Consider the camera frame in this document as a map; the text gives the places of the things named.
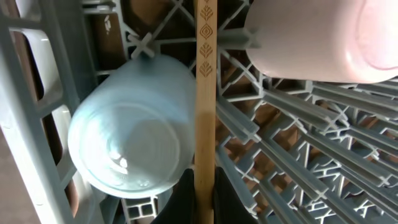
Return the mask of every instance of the wooden stick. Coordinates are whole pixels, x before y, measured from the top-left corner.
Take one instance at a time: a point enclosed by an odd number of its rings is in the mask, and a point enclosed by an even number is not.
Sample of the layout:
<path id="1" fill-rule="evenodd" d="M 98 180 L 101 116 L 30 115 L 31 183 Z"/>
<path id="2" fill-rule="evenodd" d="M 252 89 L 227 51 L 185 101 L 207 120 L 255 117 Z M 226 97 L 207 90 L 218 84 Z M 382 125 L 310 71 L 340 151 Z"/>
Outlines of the wooden stick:
<path id="1" fill-rule="evenodd" d="M 215 181 L 217 0 L 197 0 L 195 193 L 197 223 L 213 224 Z"/>

